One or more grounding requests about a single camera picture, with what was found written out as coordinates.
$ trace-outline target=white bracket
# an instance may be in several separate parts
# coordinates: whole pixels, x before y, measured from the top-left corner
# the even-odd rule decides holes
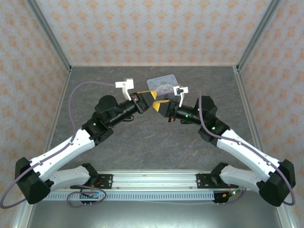
[[[174,90],[174,95],[175,96],[180,96],[180,105],[181,107],[182,102],[184,100],[185,94],[189,93],[188,87],[180,87],[179,85],[173,87]]]
[[[219,177],[226,184],[236,184],[257,193],[260,190],[257,186],[257,182],[260,182],[261,178],[259,178],[256,173],[249,170],[240,170],[228,165],[222,169]]]
[[[269,155],[264,154],[263,152],[259,151],[254,146],[247,143],[244,139],[239,137],[232,129],[226,130],[223,134],[223,137],[227,137],[230,139],[236,139],[241,144],[236,142],[231,142],[226,139],[219,139],[217,142],[217,147],[219,147],[222,150],[227,151],[231,155],[235,156],[237,159],[239,159],[241,162],[243,162],[246,166],[248,166],[254,173],[258,175],[258,177],[266,182],[270,175],[269,172],[275,172],[276,170],[268,165],[262,158],[257,156],[255,153],[253,153],[248,148],[242,146],[242,144],[246,144],[247,146],[251,147],[252,149],[256,150],[260,155],[267,158],[270,162],[272,162],[276,167],[279,167],[279,160],[276,158],[273,158]]]
[[[75,169],[56,171],[52,173],[49,180],[54,182],[51,186],[51,191],[63,189],[73,185],[83,185],[90,179],[89,171],[78,166]]]
[[[134,89],[133,78],[126,78],[123,82],[115,82],[115,87],[122,88],[123,96],[125,97],[125,99],[131,101],[131,97],[128,93],[128,89]]]

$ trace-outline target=wall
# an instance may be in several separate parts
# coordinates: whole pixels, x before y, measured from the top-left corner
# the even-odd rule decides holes
[[[0,1],[0,195],[14,179],[15,162],[41,154],[53,122],[66,70],[25,0]],[[14,187],[5,201],[21,199]],[[0,209],[12,227],[17,208]]]
[[[71,65],[235,65],[271,0],[38,0]]]
[[[242,71],[265,151],[295,165],[304,224],[304,5],[284,0]]]

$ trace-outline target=gray floor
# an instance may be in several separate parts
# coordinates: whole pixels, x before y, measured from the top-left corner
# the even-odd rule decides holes
[[[72,134],[67,102],[72,89],[79,83],[96,80],[108,83],[134,79],[135,92],[148,90],[146,81],[174,74],[182,86],[194,86],[204,95],[210,95],[218,107],[217,116],[242,138],[252,143],[244,107],[232,67],[219,66],[126,66],[126,67],[74,67],[55,129],[51,147]],[[94,112],[94,106],[104,95],[114,95],[118,103],[124,101],[121,89],[108,86],[85,85],[73,99],[73,113],[81,127]],[[194,106],[198,95],[189,93],[184,104]],[[130,123],[120,123],[114,134],[101,145],[87,151],[63,169],[91,163],[97,170],[113,169],[203,169],[212,170],[219,162],[245,168],[227,152],[204,142],[198,126],[182,125],[179,121],[168,123],[152,108],[136,114]]]
[[[213,202],[182,205],[181,201],[179,204],[104,201],[93,207],[74,209],[65,201],[42,201],[35,204],[28,224],[28,228],[282,227],[276,208],[253,192],[224,207],[217,207]]]

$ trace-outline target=black mounting bracket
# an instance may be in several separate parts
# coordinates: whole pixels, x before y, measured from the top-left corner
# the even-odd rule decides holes
[[[227,203],[229,200],[229,191],[225,191],[225,192],[219,192],[219,193],[214,193],[214,200],[213,202],[215,203]]]
[[[112,189],[112,184],[113,184],[113,174],[98,174],[95,185],[94,184],[92,185],[94,185],[94,188],[98,188],[98,189]],[[71,189],[85,189],[85,188],[81,188],[79,186],[74,185],[71,186]]]
[[[21,175],[26,169],[30,167],[30,162],[25,157],[16,162],[15,178]],[[22,191],[29,204],[38,203],[43,200],[50,192],[50,187],[54,184],[52,181],[42,181],[39,178],[39,173],[33,170],[29,171],[22,177],[17,185]]]
[[[198,189],[228,189],[230,185],[225,184],[219,175],[212,175],[211,173],[196,174],[196,184]],[[238,185],[231,185],[231,188],[237,189]]]
[[[294,188],[295,182],[295,168],[292,162],[285,159],[279,165],[279,170],[284,174],[287,178],[290,186]],[[285,198],[289,194],[289,189],[280,176],[280,174],[275,171],[274,173],[270,173],[270,177],[266,182],[260,181],[256,183],[258,186],[260,196],[269,204],[279,207]]]

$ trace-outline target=black cable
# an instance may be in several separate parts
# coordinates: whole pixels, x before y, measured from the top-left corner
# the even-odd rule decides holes
[[[131,122],[131,121],[133,121],[134,120],[134,116],[133,115],[130,115],[128,118],[125,118],[124,120],[123,120],[123,122]]]
[[[191,122],[186,122],[186,121],[183,121],[183,120],[181,120],[180,123],[181,123],[181,124],[193,124],[193,123],[191,123]]]

